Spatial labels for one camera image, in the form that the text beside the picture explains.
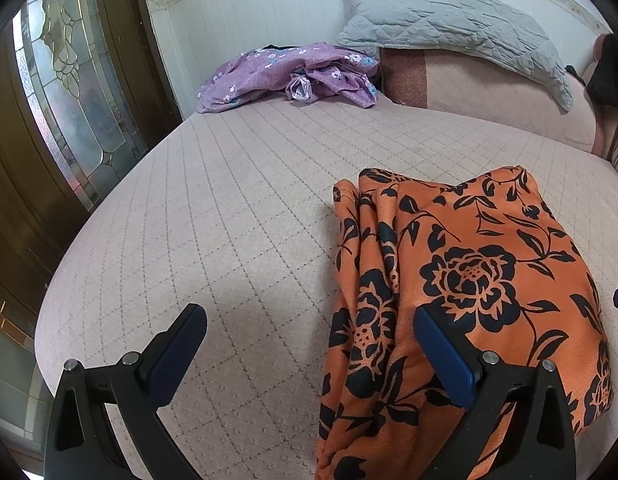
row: orange floral fabric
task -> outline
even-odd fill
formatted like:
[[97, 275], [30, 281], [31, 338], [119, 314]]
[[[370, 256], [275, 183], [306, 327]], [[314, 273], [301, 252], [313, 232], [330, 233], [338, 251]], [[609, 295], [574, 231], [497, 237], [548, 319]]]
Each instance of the orange floral fabric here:
[[[340, 294], [333, 309], [317, 443], [318, 480], [418, 478], [463, 410], [413, 335], [423, 304], [507, 363], [551, 358], [575, 433], [612, 400], [596, 285], [523, 168], [459, 186], [385, 170], [333, 188]], [[472, 476], [485, 474], [504, 410]]]

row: stained glass panel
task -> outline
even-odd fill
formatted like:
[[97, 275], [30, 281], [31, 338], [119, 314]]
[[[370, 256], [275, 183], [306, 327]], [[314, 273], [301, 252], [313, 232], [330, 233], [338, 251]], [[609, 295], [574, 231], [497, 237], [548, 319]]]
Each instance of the stained glass panel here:
[[28, 0], [14, 19], [20, 79], [38, 129], [87, 210], [145, 155], [96, 0]]

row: bed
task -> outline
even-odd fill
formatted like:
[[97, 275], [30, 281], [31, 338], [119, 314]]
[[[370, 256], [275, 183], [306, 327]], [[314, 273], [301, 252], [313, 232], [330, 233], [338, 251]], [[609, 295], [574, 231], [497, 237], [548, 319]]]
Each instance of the bed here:
[[[159, 412], [167, 430], [203, 478], [310, 480], [336, 293], [332, 185], [369, 166], [453, 184], [515, 164], [534, 175], [600, 293], [615, 400], [576, 440], [584, 480], [618, 435], [618, 174], [554, 140], [382, 95], [366, 110], [274, 96], [184, 121], [65, 254], [36, 328], [42, 375], [55, 392], [66, 359], [112, 364], [199, 303], [209, 332]], [[148, 478], [111, 415], [133, 472]]]

